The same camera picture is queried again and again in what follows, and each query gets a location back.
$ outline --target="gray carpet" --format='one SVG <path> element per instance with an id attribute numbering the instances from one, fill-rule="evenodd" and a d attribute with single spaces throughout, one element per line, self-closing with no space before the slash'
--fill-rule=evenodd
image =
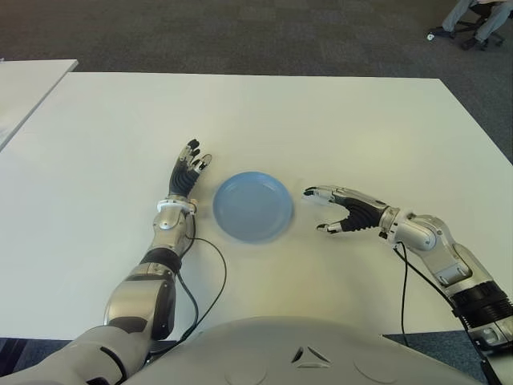
<path id="1" fill-rule="evenodd" d="M 401 335 L 387 335 L 386 337 L 396 342 L 403 342 Z M 451 365 L 482 383 L 487 383 L 479 366 L 479 357 L 465 332 L 408 334 L 408 342 L 412 349 Z M 3 341 L 0 338 L 0 350 L 2 343 Z M 29 340 L 14 367 L 14 371 L 32 367 L 67 343 L 68 341 Z"/>
<path id="2" fill-rule="evenodd" d="M 487 52 L 462 51 L 469 34 L 429 43 L 453 4 L 0 0 L 0 57 L 75 58 L 77 71 L 440 78 L 512 161 L 513 20 Z"/>

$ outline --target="leg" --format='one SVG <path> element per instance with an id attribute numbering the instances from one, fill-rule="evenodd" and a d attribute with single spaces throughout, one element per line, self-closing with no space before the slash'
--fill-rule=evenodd
<path id="1" fill-rule="evenodd" d="M 485 22 L 476 32 L 475 38 L 481 43 L 488 39 L 494 30 L 506 22 L 507 17 L 510 15 L 512 10 L 513 0 L 507 0 L 502 4 L 494 6 L 491 10 L 491 15 L 487 22 Z"/>
<path id="2" fill-rule="evenodd" d="M 459 0 L 443 21 L 443 29 L 452 32 L 458 20 L 467 12 L 470 6 L 475 4 L 477 4 L 477 0 Z"/>

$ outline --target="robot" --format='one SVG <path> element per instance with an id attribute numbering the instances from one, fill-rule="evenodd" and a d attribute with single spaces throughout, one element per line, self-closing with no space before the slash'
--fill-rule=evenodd
<path id="1" fill-rule="evenodd" d="M 104 324 L 40 364 L 0 379 L 1 384 L 477 383 L 388 339 L 309 318 L 230 322 L 181 344 L 193 331 L 188 330 L 172 349 L 154 359 L 152 347 L 173 330 L 176 279 L 192 243 L 188 234 L 195 230 L 196 205 L 189 194 L 212 160 L 210 155 L 196 159 L 199 145 L 192 140 L 180 153 L 168 195 L 157 205 L 153 240 L 112 293 Z M 513 384 L 511 302 L 472 252 L 452 238 L 443 221 L 348 188 L 317 186 L 303 193 L 349 210 L 347 218 L 319 225 L 318 230 L 339 233 L 378 227 L 388 243 L 418 255 L 434 283 L 428 281 L 462 321 L 489 383 Z M 406 255 L 401 257 L 408 263 Z"/>

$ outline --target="blue plate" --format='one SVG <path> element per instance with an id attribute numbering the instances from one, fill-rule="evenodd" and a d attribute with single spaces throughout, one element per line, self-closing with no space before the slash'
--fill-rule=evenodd
<path id="1" fill-rule="evenodd" d="M 293 211 L 285 186 L 262 172 L 243 172 L 226 180 L 214 197 L 214 217 L 232 237 L 270 241 L 287 228 Z"/>

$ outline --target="black rubber grip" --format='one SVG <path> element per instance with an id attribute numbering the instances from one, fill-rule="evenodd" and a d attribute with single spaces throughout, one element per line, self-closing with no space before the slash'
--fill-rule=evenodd
<path id="1" fill-rule="evenodd" d="M 340 221 L 342 231 L 358 231 L 379 226 L 382 210 L 353 198 L 344 198 L 343 201 L 337 201 L 335 198 L 335 203 L 349 210 L 349 216 Z"/>
<path id="2" fill-rule="evenodd" d="M 182 267 L 182 261 L 178 254 L 170 249 L 159 247 L 146 253 L 140 265 L 143 263 L 160 263 L 168 267 L 174 274 L 177 274 Z"/>
<path id="3" fill-rule="evenodd" d="M 513 315 L 506 293 L 493 281 L 460 291 L 450 299 L 456 305 L 454 315 L 462 317 L 471 328 Z"/>
<path id="4" fill-rule="evenodd" d="M 182 197 L 188 197 L 199 176 L 200 174 L 196 171 L 187 171 L 186 168 L 178 172 L 173 171 L 169 181 L 169 192 L 181 195 Z"/>

